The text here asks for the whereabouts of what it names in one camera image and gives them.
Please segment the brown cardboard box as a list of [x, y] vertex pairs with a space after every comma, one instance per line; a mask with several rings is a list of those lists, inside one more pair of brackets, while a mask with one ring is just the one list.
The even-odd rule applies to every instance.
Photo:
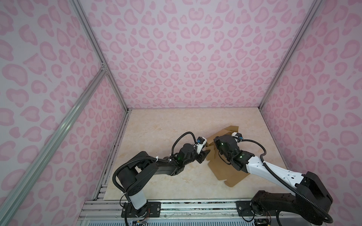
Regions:
[[211, 135], [207, 138], [206, 150], [210, 150], [210, 153], [207, 155], [206, 160], [208, 161], [208, 166], [211, 171], [214, 173], [218, 180], [224, 181], [225, 185], [228, 187], [234, 187], [243, 179], [245, 179], [249, 174], [243, 171], [237, 171], [231, 165], [227, 165], [224, 160], [224, 157], [220, 158], [218, 155], [218, 150], [214, 143], [214, 139], [217, 136], [222, 135], [231, 135], [234, 132], [238, 132], [239, 127], [235, 125], [228, 126], [219, 132]]

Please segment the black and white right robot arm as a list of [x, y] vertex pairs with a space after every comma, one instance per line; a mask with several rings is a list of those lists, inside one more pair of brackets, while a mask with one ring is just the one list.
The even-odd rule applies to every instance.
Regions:
[[224, 156], [227, 164], [235, 170], [257, 175], [288, 191], [258, 191], [250, 201], [250, 212], [263, 215], [274, 211], [276, 218], [281, 212], [290, 212], [314, 225], [333, 223], [329, 214], [333, 198], [316, 174], [293, 172], [268, 163], [264, 160], [266, 149], [254, 140], [244, 139], [239, 133], [216, 137], [214, 144], [218, 154]]

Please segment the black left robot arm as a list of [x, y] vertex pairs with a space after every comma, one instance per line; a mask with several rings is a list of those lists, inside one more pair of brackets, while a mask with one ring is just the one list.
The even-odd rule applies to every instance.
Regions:
[[142, 190], [151, 178], [154, 175], [176, 176], [190, 163], [201, 164], [210, 153], [204, 147], [202, 144], [185, 144], [178, 153], [162, 159], [142, 151], [116, 169], [112, 182], [134, 209], [141, 210], [148, 203]]

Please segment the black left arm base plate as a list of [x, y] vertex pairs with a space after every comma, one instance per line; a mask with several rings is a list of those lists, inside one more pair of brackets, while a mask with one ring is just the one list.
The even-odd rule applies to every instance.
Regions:
[[147, 202], [140, 209], [135, 209], [132, 203], [126, 202], [123, 205], [121, 216], [124, 218], [159, 218], [161, 211], [161, 202]]

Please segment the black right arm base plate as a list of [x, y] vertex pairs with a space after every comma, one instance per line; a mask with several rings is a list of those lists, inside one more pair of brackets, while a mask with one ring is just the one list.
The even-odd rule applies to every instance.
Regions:
[[260, 214], [255, 214], [253, 211], [252, 211], [252, 208], [250, 206], [250, 201], [236, 201], [235, 202], [236, 204], [236, 210], [238, 212], [238, 216], [239, 217], [252, 217], [252, 216], [255, 216], [255, 217], [261, 217], [261, 216], [266, 216], [266, 215], [271, 215], [272, 217], [275, 217], [276, 216], [276, 211], [264, 211]]

